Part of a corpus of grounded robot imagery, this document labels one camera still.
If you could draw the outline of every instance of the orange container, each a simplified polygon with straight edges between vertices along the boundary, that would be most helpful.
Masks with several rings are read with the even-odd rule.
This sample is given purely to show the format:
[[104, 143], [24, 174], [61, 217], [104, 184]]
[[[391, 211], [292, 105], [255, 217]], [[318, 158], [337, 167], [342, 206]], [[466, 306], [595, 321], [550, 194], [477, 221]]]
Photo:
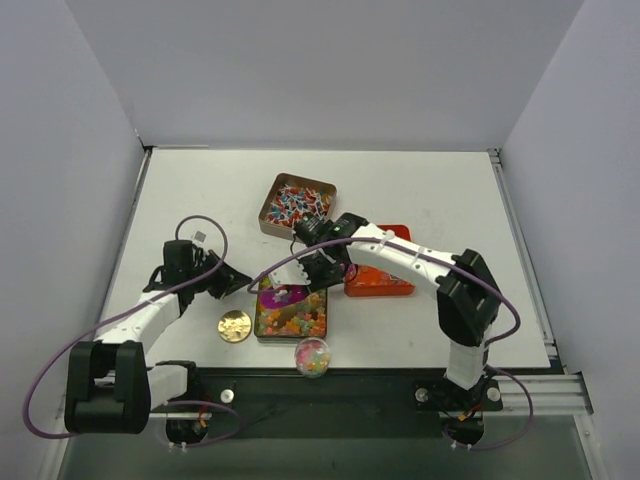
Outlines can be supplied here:
[[[391, 230], [398, 237], [411, 241], [406, 225], [378, 225], [382, 230]], [[404, 280], [382, 272], [377, 268], [358, 266], [358, 273], [347, 273], [344, 293], [350, 297], [382, 297], [411, 295], [416, 287]]]

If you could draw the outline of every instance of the white table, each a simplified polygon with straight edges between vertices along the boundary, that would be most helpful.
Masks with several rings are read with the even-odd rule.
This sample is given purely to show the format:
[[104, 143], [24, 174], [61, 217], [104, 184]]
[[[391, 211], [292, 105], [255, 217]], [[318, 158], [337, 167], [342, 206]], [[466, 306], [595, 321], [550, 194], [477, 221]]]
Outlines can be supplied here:
[[[131, 306], [162, 263], [162, 246], [176, 224], [191, 214], [214, 217], [225, 228], [227, 262], [251, 276], [288, 256], [286, 240], [264, 235], [258, 211], [280, 172], [338, 188], [333, 218], [349, 211], [373, 223], [409, 226], [413, 240], [450, 252], [472, 248], [489, 265], [503, 293], [519, 309], [522, 328], [491, 347], [499, 367], [548, 367], [541, 330], [525, 281], [498, 186], [486, 153], [215, 151], [156, 149], [144, 178], [106, 314]], [[200, 230], [220, 251], [214, 227], [192, 221], [183, 238]], [[264, 345], [251, 335], [225, 343], [220, 316], [233, 309], [252, 317], [256, 298], [244, 290], [215, 300], [201, 294], [170, 326], [147, 356], [193, 360], [200, 367], [293, 367], [293, 346]], [[513, 318], [502, 307], [494, 333]], [[329, 295], [327, 342], [332, 368], [446, 367], [449, 340], [440, 331], [436, 303], [425, 291], [410, 297], [361, 298], [333, 287]]]

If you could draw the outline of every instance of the cable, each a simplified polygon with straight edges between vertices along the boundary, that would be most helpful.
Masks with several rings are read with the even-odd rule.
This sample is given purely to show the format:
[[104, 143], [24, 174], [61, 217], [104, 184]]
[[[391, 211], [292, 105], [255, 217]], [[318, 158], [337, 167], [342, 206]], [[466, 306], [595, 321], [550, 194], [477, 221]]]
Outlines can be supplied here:
[[465, 420], [469, 420], [470, 418], [473, 418], [476, 416], [476, 412], [480, 412], [480, 414], [483, 415], [481, 403], [478, 403], [477, 405], [474, 405], [466, 412], [461, 413], [458, 416], [458, 420], [460, 420], [461, 422], [464, 422]]
[[290, 405], [288, 408], [280, 408], [278, 410], [279, 406], [282, 407], [282, 405], [277, 405], [277, 404], [276, 405], [271, 405], [269, 408], [266, 409], [266, 411], [264, 411], [263, 413], [258, 415], [256, 418], [254, 418], [250, 422], [246, 423], [244, 425], [244, 427], [242, 428], [242, 431], [244, 432], [244, 431], [250, 429], [251, 427], [259, 424], [260, 422], [264, 422], [266, 420], [269, 420], [270, 418], [273, 418], [274, 416], [290, 412], [292, 409], [296, 408], [297, 405]]
[[[265, 294], [265, 293], [273, 293], [274, 292], [273, 290], [253, 290], [253, 287], [255, 287], [256, 284], [258, 284], [258, 282], [260, 282], [261, 279], [263, 279], [264, 277], [269, 275], [271, 272], [277, 270], [278, 268], [282, 267], [283, 265], [289, 263], [292, 260], [295, 260], [295, 259], [297, 259], [297, 258], [299, 258], [299, 257], [301, 257], [303, 255], [306, 255], [307, 253], [314, 252], [314, 251], [316, 251], [316, 250], [318, 250], [320, 248], [333, 247], [335, 245], [350, 244], [350, 243], [353, 243], [353, 242], [380, 243], [381, 240], [379, 238], [374, 238], [374, 237], [338, 238], [338, 239], [335, 239], [335, 240], [329, 240], [327, 242], [318, 243], [317, 245], [313, 245], [311, 247], [307, 247], [307, 248], [305, 248], [303, 250], [300, 250], [299, 252], [294, 253], [290, 257], [287, 257], [287, 258], [285, 258], [283, 260], [280, 260], [275, 265], [267, 268], [265, 271], [260, 273], [256, 278], [254, 278], [251, 281], [251, 283], [247, 287], [247, 292], [258, 294], [258, 295]], [[416, 252], [414, 252], [413, 250], [411, 250], [411, 249], [409, 249], [407, 247], [404, 247], [402, 245], [398, 245], [397, 243], [386, 242], [385, 246], [394, 248], [396, 250], [399, 250], [399, 251], [401, 251], [403, 253], [406, 253], [408, 255], [411, 255], [411, 256], [416, 255]], [[423, 260], [426, 260], [427, 262], [435, 263], [436, 265], [440, 265], [441, 267], [448, 268], [448, 269], [454, 271], [455, 273], [457, 273], [458, 275], [461, 275], [461, 276], [467, 278], [468, 280], [471, 280], [475, 284], [477, 284], [477, 285], [481, 286], [482, 288], [484, 288], [491, 295], [496, 297], [511, 312], [511, 314], [513, 315], [513, 319], [515, 321], [514, 326], [511, 327], [509, 330], [507, 330], [504, 333], [496, 335], [495, 337], [491, 337], [489, 340], [487, 340], [485, 342], [485, 347], [488, 347], [492, 343], [495, 343], [495, 342], [497, 342], [499, 340], [503, 340], [503, 339], [505, 339], [507, 337], [510, 337], [511, 335], [513, 335], [514, 333], [516, 333], [520, 329], [520, 325], [522, 324], [522, 320], [520, 319], [520, 314], [516, 310], [516, 307], [514, 307], [513, 304], [500, 291], [498, 291], [495, 288], [493, 288], [491, 285], [489, 285], [484, 280], [476, 277], [475, 275], [463, 270], [462, 268], [460, 268], [460, 267], [458, 267], [458, 266], [456, 266], [456, 265], [454, 265], [452, 263], [445, 262], [444, 260], [441, 260], [441, 259], [436, 258], [436, 257], [432, 257], [432, 256], [424, 254], [424, 253], [418, 253], [417, 256], [420, 257]]]
[[291, 255], [295, 255], [295, 253], [293, 253], [293, 246], [296, 243], [296, 234], [293, 234], [293, 240], [291, 240], [291, 244], [289, 245], [289, 251], [291, 252]]
[[442, 404], [440, 403], [440, 400], [436, 400], [435, 398], [433, 398], [432, 396], [429, 397], [429, 402], [431, 402], [433, 405], [435, 405], [435, 407], [438, 409], [438, 412], [446, 415], [447, 417], [449, 417], [451, 420], [455, 420], [456, 417], [454, 417], [453, 415], [451, 415], [446, 409], [444, 409], [442, 407]]
[[230, 413], [231, 415], [234, 415], [237, 419], [238, 419], [238, 425], [235, 428], [235, 430], [233, 430], [232, 432], [229, 433], [225, 433], [223, 435], [219, 435], [217, 437], [214, 438], [209, 438], [207, 440], [203, 440], [200, 443], [192, 443], [190, 445], [184, 445], [185, 448], [200, 448], [200, 447], [208, 447], [209, 445], [213, 445], [214, 443], [218, 443], [222, 440], [227, 440], [231, 437], [233, 437], [234, 435], [237, 435], [240, 430], [242, 430], [242, 426], [243, 426], [243, 422], [242, 422], [242, 417], [240, 416], [240, 414], [238, 412], [236, 412], [234, 409], [227, 407], [226, 405], [222, 405], [220, 403], [213, 403], [213, 402], [207, 402], [204, 400], [177, 400], [175, 402], [168, 402], [167, 403], [168, 407], [180, 407], [180, 406], [201, 406], [201, 407], [207, 407], [207, 408], [212, 408], [214, 410], [219, 410], [221, 412], [225, 412], [225, 413]]
[[445, 438], [447, 438], [448, 440], [450, 440], [451, 442], [453, 442], [453, 446], [454, 447], [460, 447], [463, 448], [465, 450], [470, 450], [472, 452], [487, 452], [490, 450], [497, 450], [499, 448], [502, 447], [506, 447], [507, 445], [511, 445], [513, 442], [520, 440], [522, 437], [524, 437], [527, 433], [529, 433], [529, 430], [531, 430], [531, 427], [533, 427], [533, 399], [531, 398], [531, 394], [529, 393], [529, 390], [527, 390], [527, 387], [524, 386], [524, 383], [522, 383], [520, 380], [518, 380], [518, 378], [516, 378], [514, 375], [512, 375], [511, 373], [505, 371], [505, 370], [501, 370], [499, 368], [495, 368], [492, 367], [490, 365], [487, 365], [485, 367], [487, 370], [491, 370], [495, 373], [497, 373], [498, 375], [504, 375], [505, 377], [509, 377], [511, 380], [513, 380], [515, 383], [518, 384], [518, 386], [522, 389], [522, 391], [524, 392], [524, 396], [527, 397], [527, 403], [529, 404], [529, 416], [527, 417], [527, 423], [524, 426], [524, 428], [516, 433], [515, 435], [513, 435], [512, 437], [509, 437], [505, 440], [502, 440], [500, 442], [496, 442], [496, 443], [492, 443], [491, 445], [465, 445], [463, 443], [460, 443], [456, 440], [454, 440], [453, 438], [451, 438], [451, 435], [449, 434], [449, 429], [448, 427], [445, 426], [444, 430], [442, 431], [442, 433], [444, 434]]
[[[220, 260], [218, 260], [218, 263], [215, 264], [215, 266], [213, 268], [211, 268], [211, 270], [203, 273], [202, 275], [199, 275], [195, 278], [192, 278], [191, 280], [188, 280], [184, 283], [181, 283], [179, 285], [176, 285], [175, 287], [171, 287], [168, 290], [165, 290], [161, 293], [159, 293], [158, 295], [154, 296], [153, 298], [151, 298], [149, 300], [149, 302], [157, 302], [158, 300], [160, 300], [161, 298], [170, 295], [172, 293], [177, 292], [178, 290], [188, 287], [190, 285], [193, 285], [194, 283], [198, 283], [202, 280], [204, 280], [205, 278], [209, 277], [210, 275], [214, 274], [218, 268], [220, 268], [220, 266], [222, 266], [222, 264], [224, 264], [224, 260], [225, 257], [227, 256], [227, 251], [229, 248], [229, 240], [227, 239], [227, 234], [225, 233], [224, 229], [222, 228], [222, 226], [216, 222], [214, 219], [209, 218], [205, 215], [191, 215], [189, 217], [186, 217], [185, 219], [181, 220], [180, 223], [178, 223], [178, 226], [176, 227], [176, 231], [175, 231], [175, 236], [176, 239], [178, 239], [178, 233], [180, 232], [180, 227], [182, 227], [182, 225], [184, 225], [187, 221], [189, 220], [193, 220], [193, 219], [201, 219], [201, 220], [206, 220], [207, 222], [212, 223], [219, 231], [220, 231], [220, 235], [222, 236], [222, 241], [223, 241], [223, 249], [222, 249], [222, 255], [220, 256]], [[62, 355], [64, 355], [64, 353], [71, 349], [76, 343], [78, 343], [80, 340], [82, 340], [84, 337], [86, 337], [87, 335], [96, 332], [98, 329], [106, 326], [106, 325], [110, 325], [112, 323], [117, 322], [118, 320], [122, 320], [123, 318], [129, 317], [130, 315], [133, 315], [136, 312], [139, 312], [140, 310], [142, 310], [143, 308], [147, 307], [149, 305], [148, 302], [142, 302], [139, 303], [138, 305], [135, 305], [134, 307], [131, 307], [129, 310], [122, 312], [118, 315], [115, 315], [111, 318], [107, 318], [106, 320], [103, 320], [101, 322], [96, 323], [93, 327], [91, 327], [90, 329], [86, 330], [85, 332], [81, 333], [80, 335], [77, 335], [76, 337], [74, 337], [71, 341], [69, 341], [65, 346], [63, 346], [60, 350], [58, 350], [56, 353], [53, 354], [53, 356], [44, 364], [44, 366], [42, 367], [42, 369], [38, 372], [38, 374], [36, 375], [35, 380], [33, 381], [33, 383], [29, 386], [29, 389], [27, 390], [27, 393], [24, 397], [24, 401], [22, 402], [22, 421], [25, 425], [25, 427], [27, 427], [27, 430], [29, 430], [32, 434], [36, 435], [37, 437], [40, 438], [45, 438], [48, 440], [62, 440], [65, 438], [71, 438], [71, 437], [75, 437], [77, 434], [76, 433], [48, 433], [48, 432], [44, 432], [42, 430], [40, 430], [38, 427], [36, 427], [33, 424], [33, 421], [31, 420], [31, 416], [29, 414], [29, 406], [31, 405], [31, 400], [33, 399], [33, 394], [35, 393], [36, 389], [38, 388], [38, 385], [40, 384], [40, 382], [42, 381], [42, 379], [44, 378], [44, 376], [47, 374], [47, 372], [49, 371], [49, 369], [53, 366], [54, 363], [56, 363], [56, 361], [58, 361], [58, 359], [60, 357], [62, 357]]]

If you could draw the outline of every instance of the colorful candy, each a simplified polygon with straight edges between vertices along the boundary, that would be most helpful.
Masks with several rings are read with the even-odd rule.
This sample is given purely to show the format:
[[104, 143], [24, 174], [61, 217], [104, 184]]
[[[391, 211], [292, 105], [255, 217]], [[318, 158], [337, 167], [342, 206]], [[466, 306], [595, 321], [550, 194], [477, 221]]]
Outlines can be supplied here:
[[[272, 288], [264, 278], [260, 288]], [[327, 334], [327, 291], [321, 290], [304, 297], [301, 302], [283, 307], [268, 308], [262, 302], [256, 306], [256, 335], [263, 338], [306, 338]]]
[[271, 201], [267, 221], [292, 228], [305, 213], [323, 219], [329, 212], [331, 197], [322, 191], [283, 185]]

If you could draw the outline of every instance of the gold coin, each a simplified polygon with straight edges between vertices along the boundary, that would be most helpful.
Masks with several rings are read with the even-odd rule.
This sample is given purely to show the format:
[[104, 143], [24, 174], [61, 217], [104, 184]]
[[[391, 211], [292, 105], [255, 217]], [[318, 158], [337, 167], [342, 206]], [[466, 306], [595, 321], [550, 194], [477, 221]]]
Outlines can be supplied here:
[[231, 310], [218, 322], [218, 333], [225, 342], [239, 343], [251, 333], [251, 317], [240, 310]]

